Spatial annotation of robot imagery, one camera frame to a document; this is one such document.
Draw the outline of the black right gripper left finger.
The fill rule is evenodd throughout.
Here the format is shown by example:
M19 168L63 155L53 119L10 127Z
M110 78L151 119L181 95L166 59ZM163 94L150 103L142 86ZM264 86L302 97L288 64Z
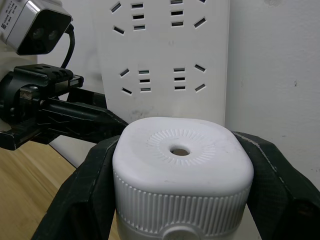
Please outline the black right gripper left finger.
M90 149L61 185L34 232L34 240L107 240L116 209L113 154L119 137Z

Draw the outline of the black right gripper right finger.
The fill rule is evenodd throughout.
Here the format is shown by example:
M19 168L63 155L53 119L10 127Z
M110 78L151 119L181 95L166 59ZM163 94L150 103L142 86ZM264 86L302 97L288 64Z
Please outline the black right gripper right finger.
M247 155L254 177L247 206L263 240L318 240L320 192L273 143L233 132Z

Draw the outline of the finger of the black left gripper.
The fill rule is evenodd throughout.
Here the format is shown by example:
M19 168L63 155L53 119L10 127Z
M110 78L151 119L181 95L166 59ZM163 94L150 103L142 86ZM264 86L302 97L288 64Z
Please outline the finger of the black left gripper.
M103 107L50 99L44 103L44 125L56 134L97 144L121 135L128 123Z
M72 88L70 90L70 108L75 111L85 111L90 109L107 109L105 95L98 92L85 90L82 88Z

